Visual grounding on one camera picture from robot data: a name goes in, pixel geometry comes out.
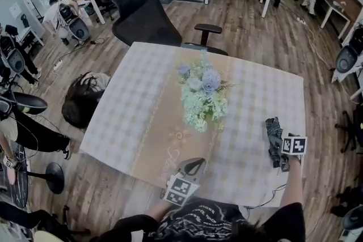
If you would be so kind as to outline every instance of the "black t-shirt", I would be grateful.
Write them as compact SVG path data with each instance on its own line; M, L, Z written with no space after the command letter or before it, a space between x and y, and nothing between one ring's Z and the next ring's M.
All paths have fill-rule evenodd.
M146 215L119 220L113 230L97 242L131 241L132 231L144 230L143 242L230 241L236 224L248 223L236 205L205 199L192 199L184 207L171 210L157 223ZM261 227L271 241L286 239L305 241L305 222L302 205L293 203L280 208Z

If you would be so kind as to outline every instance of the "white paper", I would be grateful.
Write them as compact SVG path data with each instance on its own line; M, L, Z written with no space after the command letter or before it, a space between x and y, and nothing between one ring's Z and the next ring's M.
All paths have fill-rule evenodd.
M9 11L12 17L15 19L22 13L17 2L15 2L12 6L10 6Z

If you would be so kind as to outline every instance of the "wooden floor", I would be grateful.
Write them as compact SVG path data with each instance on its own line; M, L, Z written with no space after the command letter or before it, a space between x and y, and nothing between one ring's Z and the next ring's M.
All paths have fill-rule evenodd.
M321 19L307 16L299 7L301 1L282 0L305 19L314 34L317 51L333 67L340 49L337 36L329 23L320 29ZM226 50L230 56L304 78L306 132L309 137L303 170L306 233L308 241L336 241L342 230L341 219L329 214L329 209L337 204L336 193L347 185L357 183L354 178L360 171L361 157L350 151L340 153L344 133L335 129L334 125L343 122L342 111L351 113L354 104L348 100L341 85L330 83L331 72L318 60L310 45L311 33L284 5L276 10L272 3L264 19L261 18L263 5L258 0L210 0L208 5L173 1L164 7L184 41L200 41L201 32L193 29L197 23L215 24L223 28L223 33L210 35L209 45ZM123 216L144 212L159 196L159 189L78 153L84 132L68 125L61 116L67 87L74 78L87 71L112 75L127 52L128 46L113 36L111 25L109 19L106 19L105 25L97 25L92 30L92 38L102 37L105 43L90 45L66 56L58 76L52 73L47 76L47 72L70 48L60 40L47 39L45 47L35 58L35 64L43 68L40 87L31 90L24 80L20 83L25 92L36 94L48 102L49 108L44 116L70 136L74 146L70 161L63 160L60 152L38 153L31 159L31 168L35 172L44 172L49 162L60 163L66 177L66 188L56 196L43 180L33 179L29 185L29 207L60 215L63 205L68 205L71 225L79 229L89 228L95 235L110 229ZM354 92L353 77L344 81L344 86L350 94ZM47 120L36 119L54 128ZM255 221L258 217L265 220L273 211L269 208L252 210L250 220Z

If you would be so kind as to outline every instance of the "blue flower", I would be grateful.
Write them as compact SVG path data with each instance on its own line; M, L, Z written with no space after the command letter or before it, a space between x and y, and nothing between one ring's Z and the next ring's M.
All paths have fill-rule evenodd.
M221 76L215 70L207 70L202 77L202 89L204 92L212 93L221 85Z
M188 74L189 71L190 71L190 67L188 65L180 65L178 67L178 74L181 76Z

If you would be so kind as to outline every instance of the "chair armrest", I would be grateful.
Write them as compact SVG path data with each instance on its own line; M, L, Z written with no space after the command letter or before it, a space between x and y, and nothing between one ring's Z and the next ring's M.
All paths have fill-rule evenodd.
M221 27L214 26L212 24L205 24L205 23L199 23L197 24L194 29L197 31L208 31L213 32L217 34L221 34L223 29Z

